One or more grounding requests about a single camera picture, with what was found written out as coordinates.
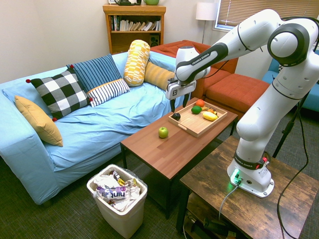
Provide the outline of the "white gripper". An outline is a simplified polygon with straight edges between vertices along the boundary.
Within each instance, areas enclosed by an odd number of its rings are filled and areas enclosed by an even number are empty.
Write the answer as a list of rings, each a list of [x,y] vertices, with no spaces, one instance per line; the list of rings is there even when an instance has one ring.
[[[182,106],[185,108],[191,92],[193,92],[195,88],[195,80],[186,85],[182,85],[181,81],[174,78],[171,78],[167,81],[165,96],[170,100],[170,108],[173,113],[175,112],[175,99],[184,95]]]

